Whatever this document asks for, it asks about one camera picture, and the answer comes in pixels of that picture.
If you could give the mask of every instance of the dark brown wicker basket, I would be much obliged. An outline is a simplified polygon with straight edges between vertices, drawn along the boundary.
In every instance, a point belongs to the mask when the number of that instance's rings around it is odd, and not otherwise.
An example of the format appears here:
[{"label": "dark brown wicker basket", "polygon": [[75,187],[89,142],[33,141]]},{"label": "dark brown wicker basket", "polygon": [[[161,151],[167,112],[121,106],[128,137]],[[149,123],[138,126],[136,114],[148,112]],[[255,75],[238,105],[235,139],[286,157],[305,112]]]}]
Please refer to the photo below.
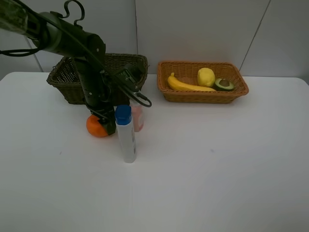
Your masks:
[{"label": "dark brown wicker basket", "polygon": [[[139,88],[143,86],[147,78],[148,62],[142,55],[131,54],[105,54],[105,66],[112,73],[124,67],[126,64],[137,64],[143,62],[146,73],[138,83]],[[48,75],[47,83],[56,87],[70,104],[84,104],[84,93],[71,58],[62,58]],[[128,104],[128,97],[120,90],[115,90],[112,96],[114,105]]]}]

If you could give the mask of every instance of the halved avocado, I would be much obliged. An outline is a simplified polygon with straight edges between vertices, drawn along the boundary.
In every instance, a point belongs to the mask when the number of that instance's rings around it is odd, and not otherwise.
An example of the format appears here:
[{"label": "halved avocado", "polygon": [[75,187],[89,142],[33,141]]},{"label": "halved avocado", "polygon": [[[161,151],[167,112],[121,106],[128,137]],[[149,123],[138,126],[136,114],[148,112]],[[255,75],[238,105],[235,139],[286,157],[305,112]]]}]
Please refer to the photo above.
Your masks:
[{"label": "halved avocado", "polygon": [[232,82],[222,78],[216,79],[212,87],[217,91],[233,91],[234,89]]}]

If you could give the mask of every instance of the white bottle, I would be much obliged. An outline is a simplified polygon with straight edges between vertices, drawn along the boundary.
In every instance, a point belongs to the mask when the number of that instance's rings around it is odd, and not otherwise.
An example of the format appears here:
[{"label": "white bottle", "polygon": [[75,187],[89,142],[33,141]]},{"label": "white bottle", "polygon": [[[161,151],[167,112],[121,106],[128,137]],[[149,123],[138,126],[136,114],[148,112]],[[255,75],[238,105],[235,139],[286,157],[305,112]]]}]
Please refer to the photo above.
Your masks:
[{"label": "white bottle", "polygon": [[124,160],[126,163],[133,163],[136,159],[136,143],[131,106],[117,106],[115,111],[115,120]]}]

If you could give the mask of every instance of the light brown wicker basket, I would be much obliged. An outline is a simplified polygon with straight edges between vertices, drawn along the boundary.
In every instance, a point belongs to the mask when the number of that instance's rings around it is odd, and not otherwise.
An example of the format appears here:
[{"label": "light brown wicker basket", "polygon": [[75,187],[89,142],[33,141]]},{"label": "light brown wicker basket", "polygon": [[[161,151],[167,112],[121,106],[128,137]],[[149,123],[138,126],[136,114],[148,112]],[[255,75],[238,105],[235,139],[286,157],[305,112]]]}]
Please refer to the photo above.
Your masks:
[{"label": "light brown wicker basket", "polygon": [[[216,78],[225,78],[235,85],[234,91],[178,91],[169,87],[167,79],[170,74],[182,82],[197,85],[197,72],[201,68],[213,70]],[[201,103],[231,103],[236,98],[249,92],[248,86],[240,75],[238,69],[226,62],[189,62],[189,61],[163,61],[158,65],[157,84],[159,90],[170,102],[201,102]]]}]

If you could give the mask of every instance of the white table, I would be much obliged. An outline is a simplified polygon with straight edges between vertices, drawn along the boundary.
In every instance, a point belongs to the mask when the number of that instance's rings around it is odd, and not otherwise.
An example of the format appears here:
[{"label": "white table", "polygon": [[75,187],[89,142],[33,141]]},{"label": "white table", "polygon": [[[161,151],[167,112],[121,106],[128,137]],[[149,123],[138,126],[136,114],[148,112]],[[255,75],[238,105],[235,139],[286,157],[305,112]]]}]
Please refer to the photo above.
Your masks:
[{"label": "white table", "polygon": [[47,73],[0,82],[0,231],[304,232],[309,230],[309,86],[246,77],[228,105],[153,107],[123,162],[117,135],[97,139],[89,111]]}]

